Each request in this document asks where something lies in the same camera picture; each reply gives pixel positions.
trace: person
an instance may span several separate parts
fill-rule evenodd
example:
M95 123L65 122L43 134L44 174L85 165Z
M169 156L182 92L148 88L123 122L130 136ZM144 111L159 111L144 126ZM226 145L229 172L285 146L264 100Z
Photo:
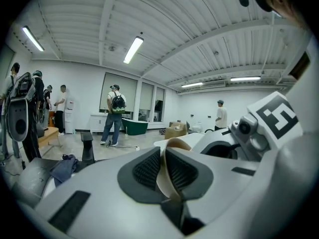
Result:
M280 16L294 22L302 28L307 28L306 21L297 9L296 0L255 0L261 9L267 12L275 11Z
M6 77L3 83L2 92L1 92L1 100L2 100L2 110L1 110L1 127L2 127L2 154L4 155L4 159L9 157L8 148L6 145L6 121L5 121L5 99L10 94L16 80L17 80L17 74L20 70L19 63L14 63L11 68L11 75ZM14 140L12 140L12 148L13 148L13 154L16 158L20 158L20 151L18 143Z
M43 92L44 96L44 107L43 107L43 120L41 123L42 128L47 127L49 124L49 112L52 110L52 105L50 101L50 93L52 93L52 86L47 86L46 90Z
M109 133L110 133L110 130L112 128L112 125L114 123L114 133L113 133L113 137L112 137L112 145L111 146L115 147L119 144L118 138L119 138L120 127L121 127L121 122L122 122L122 114L115 113L115 111L113 110L113 107L112 107L112 102L116 96L121 96L126 104L126 98L123 94L121 94L119 92L119 90L120 90L119 85L113 85L110 88L112 89L112 91L109 92L108 100L107 100L109 114L108 114L108 117L107 117L106 122L105 122L105 127L104 127L104 131L103 131L103 135L102 135L102 139L101 139L100 144L106 143L105 141L107 140Z
M42 72L35 71L33 74L35 94L28 103L28 132L26 138L22 141L25 155L29 162L35 157L41 158L38 144L38 133L36 129L36 117L39 113L41 100L43 100L44 84L42 81Z
M217 104L218 104L218 109L217 109L217 119L215 120L216 121L215 131L227 127L227 110L223 106L224 101L218 100Z
M59 101L54 104L54 106L56 106L55 126L59 129L58 136L63 136L63 113L66 103L66 86L62 85L60 90Z

